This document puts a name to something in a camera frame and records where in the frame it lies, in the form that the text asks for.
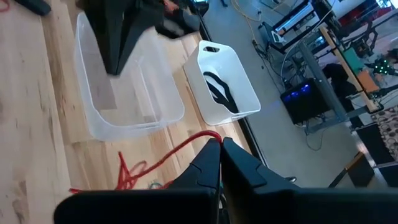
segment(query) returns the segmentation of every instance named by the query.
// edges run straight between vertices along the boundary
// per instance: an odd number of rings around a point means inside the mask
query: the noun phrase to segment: white box
[[[217,52],[207,51],[213,47]],[[260,111],[261,105],[236,52],[229,46],[201,41],[184,65],[185,73],[200,113],[209,125],[225,124]],[[239,113],[231,113],[214,101],[206,80],[217,86],[204,72],[219,76],[228,86]]]

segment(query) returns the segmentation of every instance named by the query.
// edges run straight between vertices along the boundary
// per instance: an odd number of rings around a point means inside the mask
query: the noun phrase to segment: red cord
[[[0,12],[7,12],[10,10],[10,2],[8,0],[0,0],[0,2],[4,2],[6,7],[3,9],[0,9]]]
[[[140,177],[145,176],[146,174],[150,173],[154,169],[158,168],[161,166],[170,156],[178,152],[180,149],[182,149],[184,146],[186,146],[188,143],[192,142],[193,140],[202,137],[202,136],[212,136],[216,138],[216,140],[222,144],[223,138],[220,136],[215,131],[200,131],[193,136],[190,136],[187,140],[179,144],[177,147],[175,147],[173,150],[168,152],[161,160],[156,162],[154,165],[150,166],[148,169],[147,167],[147,162],[146,161],[140,161],[136,165],[134,165],[131,170],[127,168],[126,161],[123,158],[123,155],[121,152],[118,152],[119,158],[120,158],[120,168],[119,168],[119,177],[118,177],[118,185],[116,186],[115,190],[131,190],[134,188],[135,184],[137,183],[138,179]],[[138,174],[131,176],[131,174],[135,173],[136,170],[139,169]],[[167,182],[164,184],[162,187],[159,187],[158,189],[166,189],[172,181]],[[81,192],[81,190],[78,189],[69,189],[69,191],[73,194]]]

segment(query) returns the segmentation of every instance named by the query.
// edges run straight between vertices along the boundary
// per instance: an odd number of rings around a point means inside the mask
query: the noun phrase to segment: electronic equipment
[[[294,124],[300,124],[330,110],[318,87],[310,78],[280,96]]]

